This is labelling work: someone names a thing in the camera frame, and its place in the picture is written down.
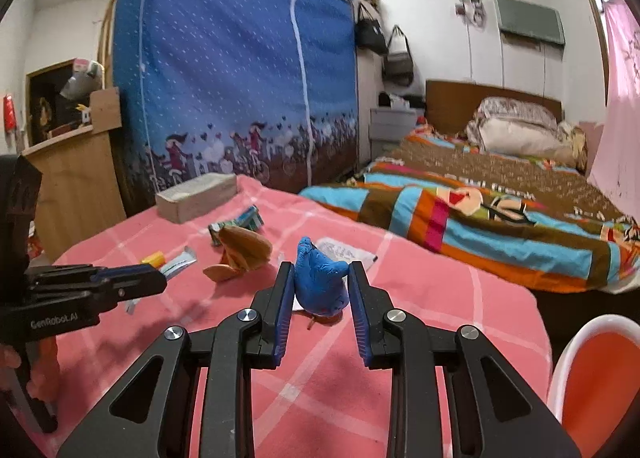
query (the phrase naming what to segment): wooden board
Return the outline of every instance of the wooden board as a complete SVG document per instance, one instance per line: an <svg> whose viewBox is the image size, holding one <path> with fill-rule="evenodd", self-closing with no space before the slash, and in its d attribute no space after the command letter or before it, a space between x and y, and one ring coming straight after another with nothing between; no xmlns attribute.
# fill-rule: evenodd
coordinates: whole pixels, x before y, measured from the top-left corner
<svg viewBox="0 0 640 458"><path fill-rule="evenodd" d="M544 105L558 122L563 118L562 103L551 98L495 86L449 80L427 80L427 121L440 133L456 134L464 131L480 103L488 96L504 96Z"/></svg>
<svg viewBox="0 0 640 458"><path fill-rule="evenodd" d="M76 135L53 138L51 145L26 152L42 173L35 224L52 262L76 243L126 219L109 133L71 133Z"/></svg>
<svg viewBox="0 0 640 458"><path fill-rule="evenodd" d="M91 123L94 133L110 131L122 127L120 116L120 90L118 88L101 89L90 95Z"/></svg>

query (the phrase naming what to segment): pink curtain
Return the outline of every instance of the pink curtain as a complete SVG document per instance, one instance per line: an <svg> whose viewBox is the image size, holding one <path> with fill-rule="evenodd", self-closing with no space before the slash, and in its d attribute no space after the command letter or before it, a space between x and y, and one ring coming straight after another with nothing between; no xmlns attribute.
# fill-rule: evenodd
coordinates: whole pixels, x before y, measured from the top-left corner
<svg viewBox="0 0 640 458"><path fill-rule="evenodd" d="M624 0L605 3L609 104L589 182L640 221L640 27Z"/></svg>

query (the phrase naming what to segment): handbag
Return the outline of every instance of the handbag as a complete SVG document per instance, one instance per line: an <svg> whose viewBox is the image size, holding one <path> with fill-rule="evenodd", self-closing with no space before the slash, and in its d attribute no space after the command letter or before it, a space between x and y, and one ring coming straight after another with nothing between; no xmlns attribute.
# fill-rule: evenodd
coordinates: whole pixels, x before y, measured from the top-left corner
<svg viewBox="0 0 640 458"><path fill-rule="evenodd" d="M414 58L411 56L409 41L398 25L394 26L389 42L386 44L386 49L388 50L389 46L391 46L391 41L395 35L404 37L406 51L386 54L382 65L382 77L386 82L392 82L407 88L414 81Z"/></svg>
<svg viewBox="0 0 640 458"><path fill-rule="evenodd" d="M378 55L385 55L388 52L385 35L382 32L380 22L371 16L369 10L367 10L362 3L358 6L356 45L359 48L371 50Z"/></svg>

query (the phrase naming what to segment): blue toy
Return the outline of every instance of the blue toy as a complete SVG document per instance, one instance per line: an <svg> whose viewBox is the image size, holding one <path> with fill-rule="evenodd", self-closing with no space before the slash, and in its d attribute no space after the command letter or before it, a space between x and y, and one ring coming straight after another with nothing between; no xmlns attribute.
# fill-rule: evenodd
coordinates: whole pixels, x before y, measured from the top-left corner
<svg viewBox="0 0 640 458"><path fill-rule="evenodd" d="M348 273L347 263L330 260L308 237L298 243L294 275L296 297L310 314L334 317L349 304L349 294L342 281Z"/></svg>

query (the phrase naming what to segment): nightstand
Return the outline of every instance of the nightstand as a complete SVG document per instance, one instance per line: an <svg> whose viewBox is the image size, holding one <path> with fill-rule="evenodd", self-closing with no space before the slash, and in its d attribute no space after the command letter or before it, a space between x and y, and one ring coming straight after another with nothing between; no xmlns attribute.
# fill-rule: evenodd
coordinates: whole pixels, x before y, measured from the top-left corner
<svg viewBox="0 0 640 458"><path fill-rule="evenodd" d="M415 129L415 122L422 114L421 109L372 108L369 125L371 159L386 156L398 147L401 139Z"/></svg>

